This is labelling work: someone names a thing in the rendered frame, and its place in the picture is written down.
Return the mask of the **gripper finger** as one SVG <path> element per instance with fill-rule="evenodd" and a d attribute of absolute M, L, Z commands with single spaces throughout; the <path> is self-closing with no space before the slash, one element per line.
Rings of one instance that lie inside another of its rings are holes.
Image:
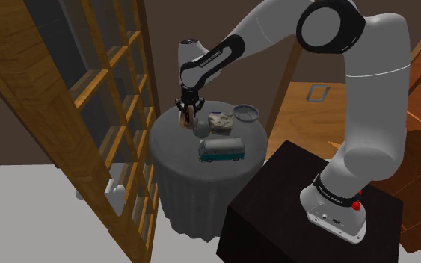
<path fill-rule="evenodd" d="M 205 99 L 202 96 L 198 97 L 198 100 L 193 104 L 193 117 L 196 117 L 197 113 L 202 109 L 205 103 Z"/>
<path fill-rule="evenodd" d="M 188 113 L 188 106 L 180 98 L 175 99 L 175 104 L 178 107 L 181 114 L 186 116 L 186 114 Z"/>

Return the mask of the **white rounded figure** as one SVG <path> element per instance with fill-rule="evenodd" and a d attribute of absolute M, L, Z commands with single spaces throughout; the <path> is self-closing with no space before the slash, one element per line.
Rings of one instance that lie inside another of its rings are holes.
<path fill-rule="evenodd" d="M 126 189 L 123 185 L 117 185 L 113 178 L 110 178 L 108 184 L 105 187 L 104 195 L 109 201 L 111 207 L 114 209 L 117 216 L 120 216 L 123 212 L 125 205 Z"/>

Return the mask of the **grey bowl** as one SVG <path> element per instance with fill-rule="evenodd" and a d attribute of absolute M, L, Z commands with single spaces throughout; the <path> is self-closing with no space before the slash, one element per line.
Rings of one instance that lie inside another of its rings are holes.
<path fill-rule="evenodd" d="M 243 123 L 252 123 L 259 118 L 259 111 L 252 105 L 236 105 L 233 108 L 233 115 Z"/>

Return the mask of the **wooden open shelf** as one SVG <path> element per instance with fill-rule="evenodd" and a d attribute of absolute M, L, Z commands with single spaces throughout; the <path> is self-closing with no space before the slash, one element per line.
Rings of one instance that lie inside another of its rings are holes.
<path fill-rule="evenodd" d="M 136 28 L 112 0 L 121 43 L 104 45 L 91 0 L 79 0 L 100 66 L 73 94 L 63 82 L 23 0 L 0 0 L 0 96 L 102 221 L 132 263 L 150 263 L 158 214 L 148 138 L 156 118 L 144 0 L 130 0 Z M 81 116 L 106 84 L 118 124 L 96 146 Z M 117 216 L 104 195 L 110 178 L 126 189 Z"/>

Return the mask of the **teal and white toy van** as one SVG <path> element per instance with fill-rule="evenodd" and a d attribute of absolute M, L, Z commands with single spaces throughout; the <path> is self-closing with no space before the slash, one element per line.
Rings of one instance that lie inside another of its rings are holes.
<path fill-rule="evenodd" d="M 202 140 L 198 154 L 202 162 L 239 161 L 245 158 L 245 145 L 238 137 Z"/>

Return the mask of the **grey rectangular frame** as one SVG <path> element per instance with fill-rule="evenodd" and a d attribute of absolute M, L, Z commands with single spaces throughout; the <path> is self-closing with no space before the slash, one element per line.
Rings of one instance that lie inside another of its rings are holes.
<path fill-rule="evenodd" d="M 322 88 L 322 89 L 324 90 L 324 92 L 323 92 L 322 96 L 321 96 L 320 98 L 318 98 L 318 99 L 316 99 L 316 98 L 313 98 L 313 97 L 312 97 L 312 95 L 313 95 L 313 91 L 314 91 L 316 88 Z M 328 85 L 323 85 L 323 84 L 313 84 L 313 85 L 311 86 L 311 88 L 309 89 L 309 92 L 308 92 L 308 94 L 307 94 L 306 100 L 307 100 L 308 102 L 323 102 L 323 101 L 325 100 L 326 96 L 328 95 L 328 92 L 330 91 L 330 88 L 331 88 L 331 87 L 330 87 L 330 86 L 328 86 Z"/>

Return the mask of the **wooden post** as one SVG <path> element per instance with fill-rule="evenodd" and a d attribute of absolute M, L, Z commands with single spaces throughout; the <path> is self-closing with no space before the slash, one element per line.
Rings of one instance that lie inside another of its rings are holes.
<path fill-rule="evenodd" d="M 282 79 L 280 80 L 279 87 L 276 92 L 276 96 L 274 98 L 274 103 L 272 105 L 270 114 L 268 116 L 267 123 L 265 125 L 265 131 L 268 137 L 271 136 L 271 133 L 274 128 L 274 124 L 276 122 L 277 116 L 280 112 L 281 106 L 283 104 L 283 100 L 286 95 L 286 91 L 288 90 L 289 84 L 292 80 L 292 76 L 296 69 L 298 60 L 302 53 L 302 47 L 298 43 L 297 40 L 294 40 L 292 44 L 292 49 L 289 54 L 289 59 L 286 62 L 285 69 L 283 71 Z"/>

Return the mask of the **grey ball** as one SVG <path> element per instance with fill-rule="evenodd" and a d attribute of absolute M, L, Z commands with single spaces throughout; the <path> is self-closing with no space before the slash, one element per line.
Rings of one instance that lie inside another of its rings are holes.
<path fill-rule="evenodd" d="M 207 119 L 198 120 L 194 123 L 193 133 L 198 138 L 206 138 L 211 132 L 211 127 Z"/>

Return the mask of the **brown doughnut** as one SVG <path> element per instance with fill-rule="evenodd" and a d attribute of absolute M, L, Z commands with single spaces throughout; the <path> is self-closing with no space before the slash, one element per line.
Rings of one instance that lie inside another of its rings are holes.
<path fill-rule="evenodd" d="M 186 112 L 181 111 L 179 116 L 179 124 L 182 128 L 194 128 L 194 109 L 188 108 Z"/>

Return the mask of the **round table with grey cloth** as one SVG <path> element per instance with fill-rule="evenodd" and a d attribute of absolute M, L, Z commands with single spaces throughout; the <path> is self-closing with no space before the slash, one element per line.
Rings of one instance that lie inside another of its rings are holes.
<path fill-rule="evenodd" d="M 241 161 L 202 162 L 201 139 L 179 124 L 180 112 L 163 112 L 150 130 L 150 153 L 164 215 L 173 230 L 206 242 L 221 234 L 227 207 L 263 166 L 268 138 L 259 121 L 233 121 L 231 137 L 245 144 Z"/>

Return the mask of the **dark robot stand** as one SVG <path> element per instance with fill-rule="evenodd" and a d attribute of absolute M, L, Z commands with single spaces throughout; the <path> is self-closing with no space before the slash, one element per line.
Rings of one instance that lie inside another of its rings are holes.
<path fill-rule="evenodd" d="M 216 252 L 224 263 L 399 263 L 403 203 L 372 185 L 359 244 L 308 220 L 299 194 L 326 165 L 285 141 L 229 204 Z"/>

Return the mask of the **beige rock-shaped lump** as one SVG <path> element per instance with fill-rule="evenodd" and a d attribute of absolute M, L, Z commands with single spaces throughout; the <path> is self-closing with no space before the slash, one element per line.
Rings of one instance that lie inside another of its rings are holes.
<path fill-rule="evenodd" d="M 231 113 L 211 112 L 208 121 L 213 134 L 228 136 L 233 129 L 233 114 Z"/>

